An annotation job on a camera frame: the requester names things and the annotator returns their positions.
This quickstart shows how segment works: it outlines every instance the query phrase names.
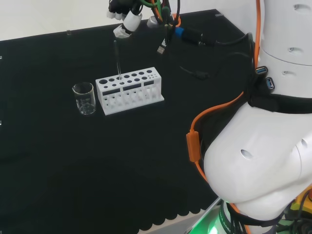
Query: orange wire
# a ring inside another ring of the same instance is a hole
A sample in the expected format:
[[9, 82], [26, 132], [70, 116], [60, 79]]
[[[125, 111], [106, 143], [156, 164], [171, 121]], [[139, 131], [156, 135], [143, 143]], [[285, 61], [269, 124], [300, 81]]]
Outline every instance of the orange wire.
[[177, 23], [176, 27], [178, 28], [178, 27], [180, 27], [180, 25], [181, 25], [181, 17], [179, 16], [178, 23]]
[[202, 118], [205, 114], [211, 112], [211, 111], [215, 111], [215, 110], [218, 110], [218, 109], [221, 109], [223, 107], [226, 107], [228, 105], [231, 105], [233, 102], [235, 102], [236, 100], [238, 100], [242, 95], [244, 94], [244, 92], [242, 92], [237, 98], [235, 98], [234, 100], [230, 101], [230, 102], [227, 102], [227, 103], [224, 103], [224, 104], [221, 104], [221, 105], [218, 105], [218, 106], [213, 106], [205, 111], [203, 111], [202, 113], [200, 113], [198, 116], [196, 116], [196, 118], [193, 120], [192, 122], [192, 125], [191, 125], [191, 131], [194, 131], [194, 127], [195, 127], [195, 124], [196, 122]]
[[160, 19], [160, 21], [162, 22], [162, 17], [160, 16], [160, 13], [158, 12], [158, 9], [155, 8], [155, 12], [156, 12], [156, 15], [158, 16], [158, 18]]
[[205, 173], [204, 173], [204, 172], [202, 171], [202, 169], [200, 168], [200, 165], [199, 165], [199, 162], [198, 162], [198, 161], [195, 162], [195, 165], [196, 165], [196, 167], [197, 167], [199, 173], [201, 174], [201, 176], [206, 180], [207, 183], [209, 183], [209, 182], [208, 182], [208, 179], [207, 179], [206, 176], [205, 176]]
[[258, 66], [258, 57], [260, 50], [260, 34], [261, 34], [261, 5], [260, 0], [256, 0], [257, 6], [257, 30], [255, 35], [255, 46], [254, 46], [254, 61], [255, 67]]

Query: black table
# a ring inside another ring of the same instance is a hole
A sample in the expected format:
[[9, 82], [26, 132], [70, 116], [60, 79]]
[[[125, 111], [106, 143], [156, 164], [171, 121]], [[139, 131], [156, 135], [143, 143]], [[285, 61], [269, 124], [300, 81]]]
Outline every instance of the black table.
[[[231, 41], [243, 34], [216, 10], [182, 15], [182, 26]], [[177, 214], [206, 209], [216, 195], [189, 161], [185, 135], [201, 111], [243, 90], [249, 62], [232, 51], [174, 39], [144, 21], [119, 40], [122, 72], [155, 67], [165, 101], [105, 116], [78, 113], [75, 83], [117, 74], [116, 25], [0, 42], [0, 230], [3, 234], [135, 234]]]

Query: white test tube rack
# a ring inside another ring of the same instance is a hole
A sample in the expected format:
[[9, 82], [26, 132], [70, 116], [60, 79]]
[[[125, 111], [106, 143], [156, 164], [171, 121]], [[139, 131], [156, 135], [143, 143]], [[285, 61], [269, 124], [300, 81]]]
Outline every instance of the white test tube rack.
[[96, 80], [105, 115], [163, 101], [161, 76], [154, 67]]

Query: blue connector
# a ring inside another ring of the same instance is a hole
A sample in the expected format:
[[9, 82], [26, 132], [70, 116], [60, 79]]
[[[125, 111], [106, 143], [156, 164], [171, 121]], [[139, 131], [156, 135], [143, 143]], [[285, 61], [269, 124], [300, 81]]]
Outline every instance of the blue connector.
[[175, 35], [176, 35], [178, 38], [181, 38], [181, 37], [182, 37], [183, 32], [184, 32], [184, 28], [178, 27], [178, 28], [175, 29]]

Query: glass beaker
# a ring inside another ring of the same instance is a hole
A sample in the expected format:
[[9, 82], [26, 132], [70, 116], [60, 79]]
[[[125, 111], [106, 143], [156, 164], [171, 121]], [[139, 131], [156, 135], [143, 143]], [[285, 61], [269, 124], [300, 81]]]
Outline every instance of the glass beaker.
[[90, 115], [96, 111], [93, 85], [82, 82], [73, 86], [77, 107], [81, 114]]

